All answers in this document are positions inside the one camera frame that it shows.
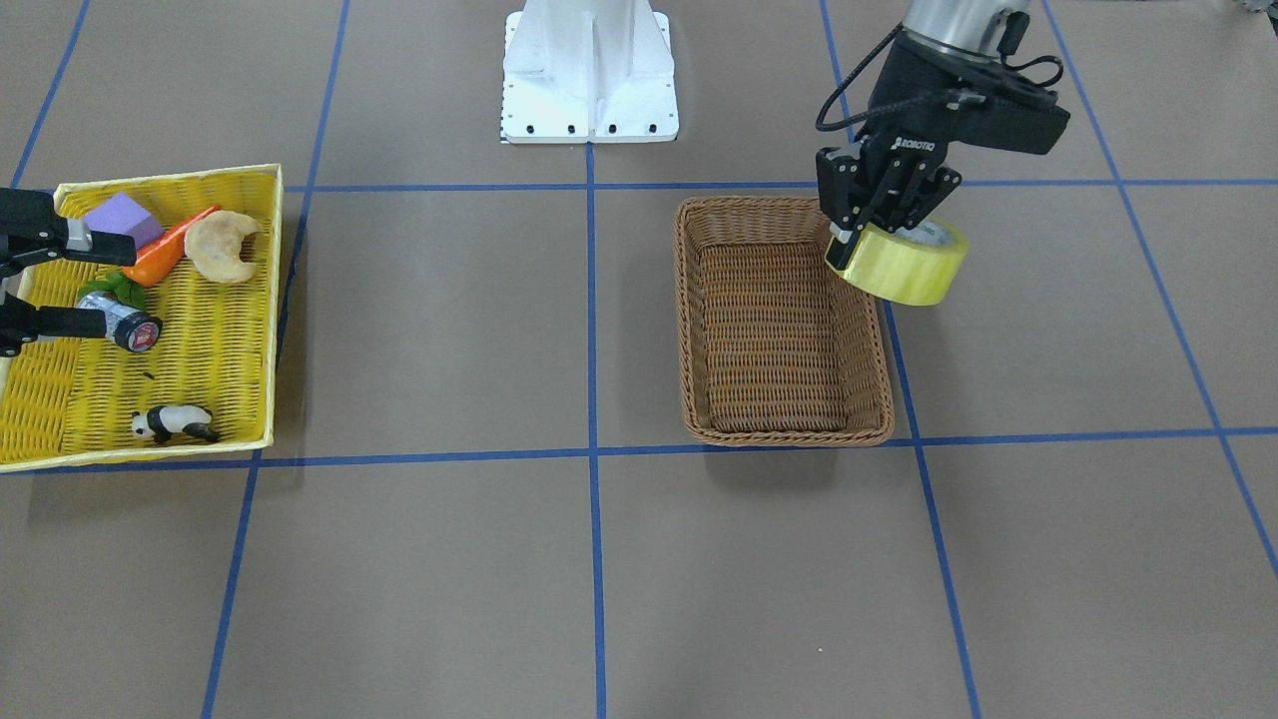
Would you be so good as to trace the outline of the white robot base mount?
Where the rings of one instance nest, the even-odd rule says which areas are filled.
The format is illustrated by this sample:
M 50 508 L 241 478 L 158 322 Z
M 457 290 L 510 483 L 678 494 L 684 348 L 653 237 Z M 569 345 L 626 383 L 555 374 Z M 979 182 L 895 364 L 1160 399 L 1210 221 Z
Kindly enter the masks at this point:
M 498 138 L 666 143 L 680 133 L 670 19 L 648 1 L 527 1 L 507 13 Z

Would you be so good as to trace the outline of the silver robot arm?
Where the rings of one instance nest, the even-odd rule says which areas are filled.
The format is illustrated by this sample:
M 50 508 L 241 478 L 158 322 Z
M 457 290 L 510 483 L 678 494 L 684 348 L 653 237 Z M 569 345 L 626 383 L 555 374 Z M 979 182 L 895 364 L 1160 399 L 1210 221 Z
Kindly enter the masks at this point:
M 815 156 L 840 275 L 889 264 L 883 238 L 907 240 L 961 186 L 952 146 L 1045 155 L 1068 123 L 1053 82 L 1010 64 L 1028 31 L 1022 1 L 912 1 L 841 79 L 814 126 L 849 132 Z

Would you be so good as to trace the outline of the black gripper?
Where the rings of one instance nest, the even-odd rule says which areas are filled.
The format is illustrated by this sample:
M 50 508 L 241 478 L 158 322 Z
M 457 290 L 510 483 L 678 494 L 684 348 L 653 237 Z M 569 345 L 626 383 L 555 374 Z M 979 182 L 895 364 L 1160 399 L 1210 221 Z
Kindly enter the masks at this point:
M 866 110 L 829 112 L 872 60 L 886 54 Z M 989 59 L 944 54 L 912 33 L 889 33 L 826 97 L 817 132 L 850 132 L 849 146 L 819 149 L 820 209 L 831 220 L 826 264 L 850 272 L 869 258 L 872 225 L 905 241 L 948 241 L 930 218 L 961 183 L 947 167 L 950 146 L 973 146 L 1002 95 L 1002 66 Z

